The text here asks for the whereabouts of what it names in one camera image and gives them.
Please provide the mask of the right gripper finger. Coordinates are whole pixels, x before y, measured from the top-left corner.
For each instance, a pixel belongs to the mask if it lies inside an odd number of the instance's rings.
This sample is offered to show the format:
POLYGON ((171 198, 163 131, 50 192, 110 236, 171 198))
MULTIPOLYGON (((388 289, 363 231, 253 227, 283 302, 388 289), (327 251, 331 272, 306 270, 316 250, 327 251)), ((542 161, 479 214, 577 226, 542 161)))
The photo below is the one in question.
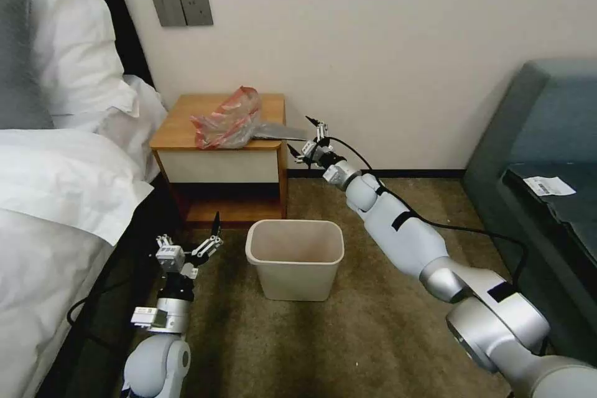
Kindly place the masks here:
POLYGON ((306 142, 300 150, 297 150, 294 146, 290 144, 287 144, 287 148, 296 163, 306 164, 308 167, 312 165, 312 142, 306 142))
POLYGON ((318 119, 312 118, 310 116, 305 117, 313 126, 315 126, 316 134, 315 137, 312 139, 307 140, 307 142, 319 143, 323 141, 323 144, 329 144, 330 134, 328 130, 327 123, 320 121, 318 119))

